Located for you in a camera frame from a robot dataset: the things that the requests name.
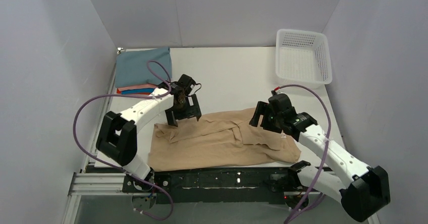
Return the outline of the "beige t shirt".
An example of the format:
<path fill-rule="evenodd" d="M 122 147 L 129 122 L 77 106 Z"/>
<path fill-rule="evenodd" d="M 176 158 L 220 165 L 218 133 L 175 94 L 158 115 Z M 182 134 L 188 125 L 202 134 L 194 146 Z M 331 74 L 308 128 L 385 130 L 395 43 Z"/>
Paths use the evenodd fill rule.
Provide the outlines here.
<path fill-rule="evenodd" d="M 255 109 L 221 111 L 178 126 L 155 124 L 148 165 L 156 172 L 276 161 L 296 163 L 300 149 L 290 136 L 253 127 Z"/>

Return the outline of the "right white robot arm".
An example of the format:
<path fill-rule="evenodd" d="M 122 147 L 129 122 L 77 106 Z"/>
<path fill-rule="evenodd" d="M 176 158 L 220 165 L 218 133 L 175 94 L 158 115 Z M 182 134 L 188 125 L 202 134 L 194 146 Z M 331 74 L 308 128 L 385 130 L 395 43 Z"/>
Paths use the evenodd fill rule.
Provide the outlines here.
<path fill-rule="evenodd" d="M 284 93 L 259 101 L 249 124 L 284 133 L 310 149 L 333 172 L 326 173 L 307 161 L 287 169 L 286 182 L 316 190 L 339 202 L 355 221 L 363 222 L 391 202 L 389 176 L 381 166 L 370 167 L 334 140 L 308 113 L 297 113 Z"/>

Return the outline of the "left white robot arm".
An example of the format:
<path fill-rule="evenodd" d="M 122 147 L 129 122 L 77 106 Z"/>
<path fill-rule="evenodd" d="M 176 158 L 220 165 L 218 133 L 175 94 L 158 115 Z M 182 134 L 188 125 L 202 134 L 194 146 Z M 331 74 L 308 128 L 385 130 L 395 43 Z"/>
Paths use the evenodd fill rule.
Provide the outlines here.
<path fill-rule="evenodd" d="M 152 119 L 165 112 L 169 126 L 178 126 L 182 119 L 202 116 L 196 94 L 195 80 L 183 74 L 178 81 L 162 82 L 134 106 L 119 113 L 107 112 L 102 120 L 96 149 L 115 161 L 126 172 L 146 180 L 152 169 L 137 154 L 137 134 Z"/>

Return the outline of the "folded pink t shirt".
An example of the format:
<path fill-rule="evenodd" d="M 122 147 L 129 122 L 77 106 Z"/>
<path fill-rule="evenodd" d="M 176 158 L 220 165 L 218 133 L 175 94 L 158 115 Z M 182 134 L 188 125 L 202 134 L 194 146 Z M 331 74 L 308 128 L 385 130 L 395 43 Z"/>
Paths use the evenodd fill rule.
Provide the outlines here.
<path fill-rule="evenodd" d="M 157 88 L 157 85 L 155 84 L 139 84 L 139 85 L 131 85 L 126 87 L 120 87 L 117 89 L 117 92 L 127 91 L 127 90 L 136 90 L 136 89 L 146 89 L 146 88 Z"/>

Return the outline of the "folded grey-blue t shirt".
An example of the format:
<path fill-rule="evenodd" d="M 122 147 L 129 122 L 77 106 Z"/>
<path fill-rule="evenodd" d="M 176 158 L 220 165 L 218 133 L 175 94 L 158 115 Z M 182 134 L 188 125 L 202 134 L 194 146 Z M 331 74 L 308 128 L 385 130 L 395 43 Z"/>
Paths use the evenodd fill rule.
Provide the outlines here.
<path fill-rule="evenodd" d="M 169 47 L 126 51 L 116 58 L 115 87 L 158 85 L 173 76 Z"/>

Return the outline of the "white plastic basket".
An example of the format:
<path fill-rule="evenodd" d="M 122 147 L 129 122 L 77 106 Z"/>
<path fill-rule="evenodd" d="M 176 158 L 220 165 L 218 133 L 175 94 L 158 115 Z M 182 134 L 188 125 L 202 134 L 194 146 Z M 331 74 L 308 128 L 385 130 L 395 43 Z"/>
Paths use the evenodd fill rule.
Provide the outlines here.
<path fill-rule="evenodd" d="M 278 30 L 275 58 L 276 76 L 282 80 L 314 87 L 333 80 L 328 39 L 322 33 Z"/>

